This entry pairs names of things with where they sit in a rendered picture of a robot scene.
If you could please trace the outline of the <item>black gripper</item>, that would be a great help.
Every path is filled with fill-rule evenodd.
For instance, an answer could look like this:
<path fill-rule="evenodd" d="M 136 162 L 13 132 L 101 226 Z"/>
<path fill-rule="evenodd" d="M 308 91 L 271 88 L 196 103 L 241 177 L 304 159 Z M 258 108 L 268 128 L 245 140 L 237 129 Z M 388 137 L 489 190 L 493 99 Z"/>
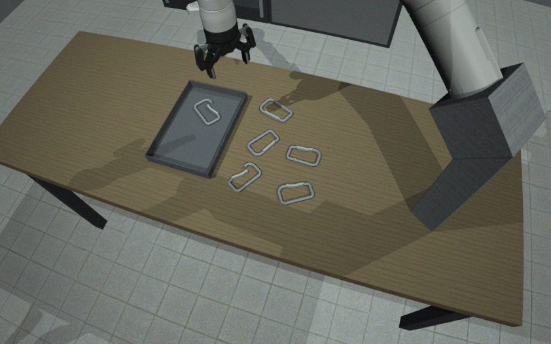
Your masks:
<path fill-rule="evenodd" d="M 213 80 L 216 79 L 213 66 L 218 62 L 220 56 L 225 56 L 227 53 L 233 52 L 235 48 L 241 50 L 242 59 L 245 64 L 249 63 L 249 51 L 251 48 L 256 46 L 256 42 L 252 29 L 247 24 L 243 24 L 239 31 L 238 22 L 236 22 L 235 26 L 228 31 L 212 33 L 204 29 L 204 33 L 206 37 L 206 44 L 202 46 L 199 46 L 198 44 L 194 45 L 194 53 L 196 65 L 200 71 L 207 69 L 206 71 L 210 78 Z M 240 41 L 241 35 L 246 37 L 246 43 Z M 208 51 L 204 60 L 206 50 Z M 213 55 L 213 53 L 215 55 Z"/>

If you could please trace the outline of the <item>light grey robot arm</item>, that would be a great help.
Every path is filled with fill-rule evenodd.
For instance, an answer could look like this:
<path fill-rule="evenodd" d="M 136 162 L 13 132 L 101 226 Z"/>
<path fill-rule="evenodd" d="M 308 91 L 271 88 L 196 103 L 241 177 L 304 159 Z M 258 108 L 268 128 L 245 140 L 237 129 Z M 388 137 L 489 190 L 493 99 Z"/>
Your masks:
<path fill-rule="evenodd" d="M 399 0 L 410 15 L 452 99 L 477 94 L 503 78 L 466 0 Z M 221 33 L 237 22 L 233 0 L 187 5 L 205 30 Z M 200 12 L 200 13 L 199 13 Z"/>

